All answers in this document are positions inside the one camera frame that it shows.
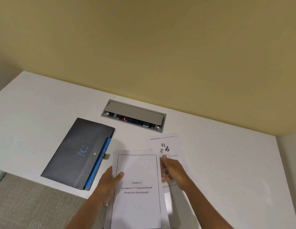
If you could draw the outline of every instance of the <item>white desk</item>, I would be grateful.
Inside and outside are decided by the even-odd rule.
[[[274,136],[29,72],[22,72],[0,92],[0,170],[88,198],[112,164],[111,156],[102,162],[90,191],[40,177],[77,117],[116,128],[110,154],[116,149],[145,149],[145,137],[159,135],[101,117],[109,99],[167,114],[163,133],[180,135],[196,184],[232,226],[296,228]],[[183,203],[175,204],[180,228],[194,228],[185,215],[189,211],[180,209]]]

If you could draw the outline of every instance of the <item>stack of papers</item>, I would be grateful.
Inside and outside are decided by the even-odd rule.
[[[115,154],[113,175],[124,172],[108,203],[105,229],[169,229],[159,153],[153,150]]]

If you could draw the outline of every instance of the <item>right hand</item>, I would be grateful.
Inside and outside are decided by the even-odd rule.
[[[185,190],[192,183],[183,166],[179,161],[162,156],[163,164],[161,164],[162,182],[168,182],[174,179],[181,190]]]

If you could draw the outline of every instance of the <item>paper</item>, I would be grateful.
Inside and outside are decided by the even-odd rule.
[[[159,154],[159,157],[166,155],[168,158],[178,160],[186,173],[189,175],[188,165],[184,156],[184,151],[180,137],[176,133],[162,134],[160,137],[147,137],[146,148],[152,149]],[[175,181],[163,183],[163,187],[176,185]]]
[[[153,150],[115,154],[113,175],[124,172],[108,203],[105,229],[169,229],[159,155]]]

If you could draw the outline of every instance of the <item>yellow wall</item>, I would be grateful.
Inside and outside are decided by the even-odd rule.
[[[0,0],[0,60],[273,135],[296,131],[296,0]]]

